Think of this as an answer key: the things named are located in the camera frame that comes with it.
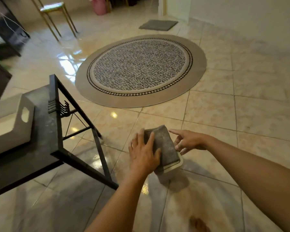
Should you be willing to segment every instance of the tile floor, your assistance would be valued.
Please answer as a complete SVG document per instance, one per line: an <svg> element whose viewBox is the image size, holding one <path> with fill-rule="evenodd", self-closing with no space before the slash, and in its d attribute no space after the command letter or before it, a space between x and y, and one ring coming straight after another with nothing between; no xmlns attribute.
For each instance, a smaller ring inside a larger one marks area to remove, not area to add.
<svg viewBox="0 0 290 232"><path fill-rule="evenodd" d="M148 1L96 16L91 9L71 13L79 30L75 39L63 19L56 42L44 23L27 26L30 41L22 57L3 63L13 75L3 97L48 84L56 74L104 136L104 153L115 181L128 171L127 142L141 127L165 124L215 136L231 145L290 168L290 55L261 54L249 42L219 38L215 27L179 23L169 32L139 30L157 15ZM187 93L163 104L115 109L94 104L74 86L79 65L95 50L143 34L185 37L204 50L208 69ZM68 133L80 129L75 118ZM65 147L101 171L89 132L65 141ZM188 231L191 214L212 232L280 231L240 190L207 151L184 156L181 174L162 185L151 174L142 189L134 232ZM113 190L63 165L0 196L0 232L80 231L95 218Z"/></svg>

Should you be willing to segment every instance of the hand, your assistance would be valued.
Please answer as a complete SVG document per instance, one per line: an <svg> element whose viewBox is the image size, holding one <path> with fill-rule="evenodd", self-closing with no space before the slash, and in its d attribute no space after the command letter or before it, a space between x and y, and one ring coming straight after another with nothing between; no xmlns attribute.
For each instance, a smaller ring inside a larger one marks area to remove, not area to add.
<svg viewBox="0 0 290 232"><path fill-rule="evenodd" d="M144 129L136 133L129 143L130 170L147 177L160 164L161 149L157 149L155 156L152 152L155 134L150 134L147 144L144 144Z"/></svg>
<svg viewBox="0 0 290 232"><path fill-rule="evenodd" d="M174 145L175 149L179 151L181 155L186 154L192 149L206 150L204 146L205 134L176 129L170 129L169 132L178 135L174 141Z"/></svg>

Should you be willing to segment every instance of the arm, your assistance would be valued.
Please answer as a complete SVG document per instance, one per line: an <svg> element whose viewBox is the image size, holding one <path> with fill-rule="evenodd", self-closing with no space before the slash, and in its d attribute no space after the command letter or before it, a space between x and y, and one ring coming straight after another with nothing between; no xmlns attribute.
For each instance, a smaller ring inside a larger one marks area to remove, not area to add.
<svg viewBox="0 0 290 232"><path fill-rule="evenodd" d="M290 232L290 169L212 136L188 130L170 132L178 134L174 144L181 154L193 148L211 152L254 204L283 231Z"/></svg>
<svg viewBox="0 0 290 232"><path fill-rule="evenodd" d="M144 129L129 144L130 172L85 232L132 231L136 206L147 176L160 164L160 149L152 152L154 133L144 144Z"/></svg>

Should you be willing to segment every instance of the patterned rug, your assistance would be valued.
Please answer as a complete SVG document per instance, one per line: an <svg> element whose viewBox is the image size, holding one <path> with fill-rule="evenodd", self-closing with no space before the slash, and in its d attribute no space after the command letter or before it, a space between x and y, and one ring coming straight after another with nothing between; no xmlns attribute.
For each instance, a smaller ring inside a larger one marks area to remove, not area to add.
<svg viewBox="0 0 290 232"><path fill-rule="evenodd" d="M143 35L90 55L76 74L85 98L108 107L151 106L191 89L206 69L204 52L188 39Z"/></svg>

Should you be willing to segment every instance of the gray cloth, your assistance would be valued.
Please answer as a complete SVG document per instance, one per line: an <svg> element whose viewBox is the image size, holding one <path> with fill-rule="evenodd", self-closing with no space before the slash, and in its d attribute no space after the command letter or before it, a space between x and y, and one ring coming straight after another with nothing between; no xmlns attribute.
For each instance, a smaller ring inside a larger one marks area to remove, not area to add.
<svg viewBox="0 0 290 232"><path fill-rule="evenodd" d="M168 31L172 28L178 21L170 20L149 20L147 23L144 23L139 29L149 29L156 31Z"/></svg>
<svg viewBox="0 0 290 232"><path fill-rule="evenodd" d="M166 126L161 125L154 129L146 129L144 132L145 144L149 140L151 132L155 133L153 153L155 153L158 148L161 148L160 165L158 166L158 168L179 161L177 151L175 150L174 143L170 137L170 134Z"/></svg>

